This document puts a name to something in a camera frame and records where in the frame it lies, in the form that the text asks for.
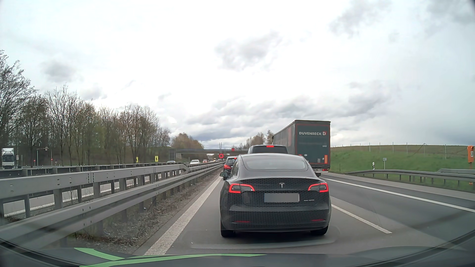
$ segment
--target black suv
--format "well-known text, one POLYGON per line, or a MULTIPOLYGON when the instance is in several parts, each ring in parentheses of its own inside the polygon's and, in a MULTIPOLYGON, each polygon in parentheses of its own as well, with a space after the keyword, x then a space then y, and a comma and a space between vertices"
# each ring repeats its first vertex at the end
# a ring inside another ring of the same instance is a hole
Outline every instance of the black suv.
POLYGON ((287 147, 284 145, 276 145, 276 144, 260 144, 260 145, 253 145, 249 147, 247 150, 248 154, 254 153, 283 153, 288 154, 287 147))
POLYGON ((236 162, 237 156, 230 156, 226 159, 226 163, 224 163, 223 172, 228 172, 228 176, 231 174, 231 169, 233 168, 234 162, 236 162))

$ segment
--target truck trailer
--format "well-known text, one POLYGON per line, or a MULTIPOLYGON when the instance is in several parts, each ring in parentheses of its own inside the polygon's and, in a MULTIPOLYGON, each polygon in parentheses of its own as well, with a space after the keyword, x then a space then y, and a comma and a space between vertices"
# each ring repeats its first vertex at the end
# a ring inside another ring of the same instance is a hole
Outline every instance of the truck trailer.
POLYGON ((15 167, 15 150, 13 148, 1 149, 1 165, 4 169, 15 167))
POLYGON ((319 177, 330 169, 330 122, 295 120, 274 134, 272 144, 304 157, 319 177))

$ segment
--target grass field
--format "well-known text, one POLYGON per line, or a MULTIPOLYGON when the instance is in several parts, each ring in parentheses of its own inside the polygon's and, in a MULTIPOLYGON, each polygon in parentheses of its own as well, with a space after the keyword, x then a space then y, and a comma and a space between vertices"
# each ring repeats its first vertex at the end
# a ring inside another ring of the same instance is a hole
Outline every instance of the grass field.
MULTIPOLYGON (((468 169, 466 146, 443 145, 392 145, 385 146, 347 146, 331 149, 331 172, 345 173, 352 171, 371 170, 372 163, 376 169, 383 169, 382 158, 387 158, 386 169, 414 170, 436 172, 442 168, 468 169)), ((453 181, 438 178, 409 177, 384 174, 367 175, 367 177, 420 184, 474 192, 473 184, 467 181, 453 181)))

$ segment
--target gravel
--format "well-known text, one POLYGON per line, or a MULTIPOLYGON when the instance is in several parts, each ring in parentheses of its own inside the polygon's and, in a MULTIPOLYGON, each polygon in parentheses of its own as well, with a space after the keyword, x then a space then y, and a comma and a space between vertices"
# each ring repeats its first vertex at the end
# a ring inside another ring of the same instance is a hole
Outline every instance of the gravel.
POLYGON ((138 212, 138 205, 130 207, 127 209, 127 222, 121 222, 120 214, 110 217, 112 220, 109 220, 107 225, 104 224, 104 234, 101 237, 93 236, 86 229, 73 234, 68 238, 67 246, 132 254, 215 180, 217 173, 218 171, 202 178, 196 184, 185 187, 164 200, 157 199, 155 207, 152 206, 151 200, 146 201, 144 212, 138 212))

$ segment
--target distant car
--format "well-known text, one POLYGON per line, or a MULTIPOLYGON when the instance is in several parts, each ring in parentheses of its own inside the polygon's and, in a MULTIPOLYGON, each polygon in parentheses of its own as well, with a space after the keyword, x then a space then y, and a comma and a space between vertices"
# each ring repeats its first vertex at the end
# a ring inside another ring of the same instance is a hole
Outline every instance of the distant car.
POLYGON ((228 157, 226 159, 226 163, 224 163, 223 172, 228 172, 228 175, 230 175, 231 174, 231 169, 233 168, 233 165, 234 165, 234 162, 236 161, 236 159, 237 159, 236 156, 228 157))
POLYGON ((257 153, 237 156, 219 197, 221 236, 235 231, 328 230, 332 204, 328 184, 301 156, 257 153))
POLYGON ((284 145, 276 145, 276 144, 259 144, 253 145, 249 147, 247 150, 248 154, 255 154, 255 153, 283 153, 288 154, 287 147, 284 145))

